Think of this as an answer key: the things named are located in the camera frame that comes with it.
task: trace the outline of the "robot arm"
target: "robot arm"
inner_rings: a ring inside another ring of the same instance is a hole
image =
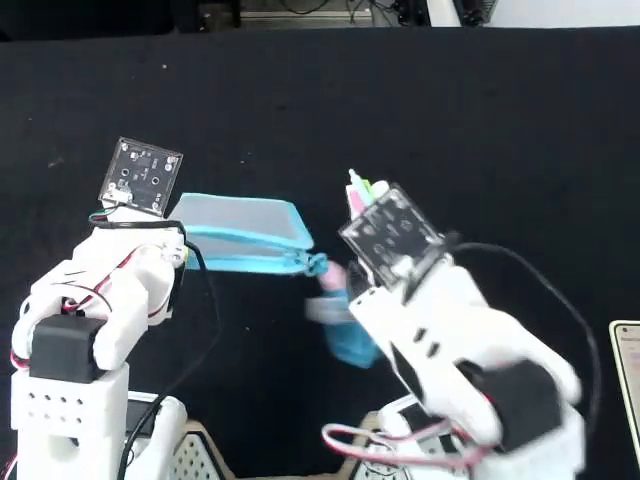
[[[450,419],[479,444],[500,443],[502,425],[487,396],[459,368],[463,362],[494,370],[528,359],[549,373],[564,402],[580,399],[571,365],[515,318],[490,308],[469,273],[450,257],[407,305],[400,288],[371,287],[350,310],[427,413]]]
[[[467,464],[474,479],[574,478],[584,467],[585,443],[584,421],[573,408],[581,397],[575,371],[511,315],[489,307],[455,265],[451,238],[435,231],[398,187],[340,233],[365,269],[350,278],[349,310],[421,409],[485,448]],[[338,447],[329,431],[341,427],[323,430],[330,447],[358,456]],[[401,451],[376,461],[423,467],[461,461]]]
[[[158,217],[120,206],[108,220]],[[128,403],[155,399],[128,391],[125,361],[149,326],[171,317],[185,261],[175,228],[95,228],[32,285],[12,336],[18,478],[116,478]],[[161,407],[136,440],[128,479],[166,475],[186,411],[171,397]]]
[[[109,216],[110,221],[156,218],[126,207]],[[44,318],[82,310],[87,317],[105,321],[93,342],[96,366],[117,369],[149,325],[171,316],[171,295],[185,259],[184,238],[172,228],[94,229],[71,259],[32,285],[23,304],[26,311],[14,327],[14,353],[30,359],[34,331]]]

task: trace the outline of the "black background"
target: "black background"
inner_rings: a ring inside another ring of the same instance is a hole
[[[0,348],[29,284],[89,233],[119,136],[183,152],[178,194],[294,202],[317,250],[339,261],[354,167],[397,181],[440,229],[514,248],[575,301],[604,363],[585,478],[636,478],[607,326],[638,315],[639,45],[638,29],[0,45]],[[459,260],[588,389],[586,346],[563,310],[508,261]],[[336,469],[321,425],[359,422],[402,394],[398,382],[383,362],[361,371],[330,356],[302,315],[313,280],[217,274],[215,284],[224,338],[179,398],[239,476]],[[205,345],[207,315],[189,275],[176,317],[132,355],[132,387],[158,391],[177,375]],[[8,425],[8,360],[0,371]],[[7,455],[13,436],[1,436]]]

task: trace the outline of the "black circuit board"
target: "black circuit board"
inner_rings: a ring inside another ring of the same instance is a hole
[[[98,200],[108,200],[162,216],[167,208],[182,154],[120,138]],[[123,195],[131,194],[127,201]]]
[[[406,256],[413,265],[441,238],[400,187],[387,193],[340,230],[340,236],[388,289],[402,277],[393,267]]]

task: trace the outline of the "blue pouch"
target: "blue pouch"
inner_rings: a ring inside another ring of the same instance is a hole
[[[326,255],[309,253],[313,239],[290,202],[184,193],[169,218],[183,223],[208,270],[310,276],[327,270]],[[195,258],[187,268],[198,268]]]

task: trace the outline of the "black cloth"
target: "black cloth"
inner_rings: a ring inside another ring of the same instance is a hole
[[[30,283],[88,234],[119,136],[183,152],[177,194],[294,202],[317,251],[342,262],[354,167],[397,181],[440,229],[512,247],[575,302],[604,368],[584,478],[637,478],[607,326],[638,317],[639,42],[633,28],[379,29],[2,45],[0,348]],[[507,260],[459,260],[575,365],[587,394],[582,333],[548,293]],[[303,318],[314,280],[215,284],[223,340],[177,396],[239,476],[336,468],[321,425],[359,422],[403,394],[399,382],[385,362],[331,357]],[[189,274],[175,318],[131,357],[133,389],[158,391],[204,346],[202,292]],[[8,361],[0,369],[8,423]],[[8,454],[13,434],[1,438]]]

